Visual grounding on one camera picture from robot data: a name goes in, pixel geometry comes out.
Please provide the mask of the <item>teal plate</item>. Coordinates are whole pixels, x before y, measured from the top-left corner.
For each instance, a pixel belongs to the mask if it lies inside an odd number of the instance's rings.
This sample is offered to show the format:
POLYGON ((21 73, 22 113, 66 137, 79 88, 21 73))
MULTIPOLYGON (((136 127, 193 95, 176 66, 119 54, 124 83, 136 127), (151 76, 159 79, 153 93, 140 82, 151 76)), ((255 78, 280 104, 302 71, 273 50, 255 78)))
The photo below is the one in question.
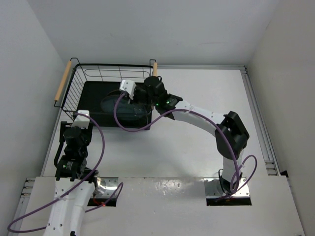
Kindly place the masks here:
MULTIPOLYGON (((119 95, 107 96, 100 102, 100 107, 104 113, 114 114, 114 107, 119 95)), ((123 98, 118 103, 116 109, 117 118, 121 121, 138 120, 146 118, 147 110, 143 104, 131 103, 123 98)))
POLYGON ((105 98, 109 98, 109 99, 118 98, 118 97, 120 97, 120 95, 122 93, 123 93, 122 91, 120 91, 119 89, 116 89, 116 90, 109 92, 105 98))

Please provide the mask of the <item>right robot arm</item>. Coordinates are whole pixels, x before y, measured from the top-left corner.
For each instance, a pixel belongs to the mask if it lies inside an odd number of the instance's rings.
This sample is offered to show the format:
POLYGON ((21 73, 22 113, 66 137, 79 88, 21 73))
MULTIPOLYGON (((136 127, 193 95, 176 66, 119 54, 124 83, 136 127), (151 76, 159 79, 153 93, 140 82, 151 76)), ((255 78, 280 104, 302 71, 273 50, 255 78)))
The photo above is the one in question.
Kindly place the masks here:
POLYGON ((159 77, 151 76, 130 90, 131 99, 148 100, 160 115, 183 121, 209 132, 216 139, 218 152, 223 156, 222 187, 228 193, 236 192, 242 176, 240 165, 249 133, 236 112, 214 113, 192 105, 183 98, 168 93, 159 77))

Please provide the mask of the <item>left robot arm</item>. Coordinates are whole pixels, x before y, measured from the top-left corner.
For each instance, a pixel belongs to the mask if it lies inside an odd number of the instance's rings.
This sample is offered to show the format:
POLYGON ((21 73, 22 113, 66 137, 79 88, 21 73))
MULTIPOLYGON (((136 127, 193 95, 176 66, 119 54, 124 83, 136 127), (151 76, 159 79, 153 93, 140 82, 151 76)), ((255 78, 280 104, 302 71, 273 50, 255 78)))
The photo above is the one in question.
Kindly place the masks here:
POLYGON ((45 228, 46 236, 78 236, 83 217, 95 190, 94 175, 87 165, 93 125, 89 120, 61 122, 56 167, 56 201, 45 228))

